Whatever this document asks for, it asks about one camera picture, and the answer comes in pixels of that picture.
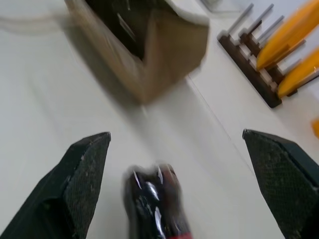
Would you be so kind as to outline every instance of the red label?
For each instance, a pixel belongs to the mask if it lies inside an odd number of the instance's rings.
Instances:
[[[171,237],[168,239],[193,239],[193,237],[191,236],[191,233],[187,233],[187,234],[179,235],[176,237]]]

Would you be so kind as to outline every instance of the soda bottle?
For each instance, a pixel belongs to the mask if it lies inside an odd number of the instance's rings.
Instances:
[[[134,167],[124,183],[130,239],[192,239],[181,203],[181,188],[168,164],[148,172]]]

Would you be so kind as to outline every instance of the dark wooden stand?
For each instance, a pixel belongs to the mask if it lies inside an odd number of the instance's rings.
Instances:
[[[282,103],[281,99],[276,94],[276,89],[272,89],[270,83],[266,83],[261,73],[255,69],[255,66],[251,63],[250,57],[257,57],[261,47],[259,40],[256,40],[253,36],[253,32],[262,24],[262,18],[264,18],[272,9],[273,4],[269,6],[265,12],[256,20],[251,27],[248,29],[243,29],[239,34],[239,40],[235,41],[230,33],[237,27],[237,25],[244,19],[245,16],[252,9],[252,4],[243,12],[239,19],[231,26],[228,31],[223,31],[218,36],[218,41],[221,46],[225,49],[228,55],[233,59],[239,69],[244,73],[250,83],[255,87],[264,101],[268,104],[269,107],[274,108]],[[280,17],[272,26],[270,26],[263,34],[261,38],[266,38],[267,35],[271,33],[283,20],[283,16]],[[241,46],[245,45],[250,54],[246,56],[241,50]],[[279,67],[276,65],[272,68],[265,69],[269,74],[272,82],[279,85],[283,78],[284,74],[281,72]]]

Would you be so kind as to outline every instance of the yellow object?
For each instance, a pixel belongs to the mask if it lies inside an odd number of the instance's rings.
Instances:
[[[302,63],[296,66],[279,84],[277,89],[279,98],[288,95],[298,87],[305,84],[307,76],[316,70],[319,70],[319,47]]]
[[[312,122],[313,131],[315,133],[315,136],[319,138],[319,119]]]
[[[299,8],[269,39],[257,58],[257,70],[282,60],[319,24],[319,0]]]

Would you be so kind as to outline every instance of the textured rubber pad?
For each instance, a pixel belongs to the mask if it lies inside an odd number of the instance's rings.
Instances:
[[[71,145],[0,239],[84,239],[99,198],[110,140],[109,133],[100,133]]]
[[[287,239],[316,238],[319,166],[294,142],[245,130],[258,184]]]

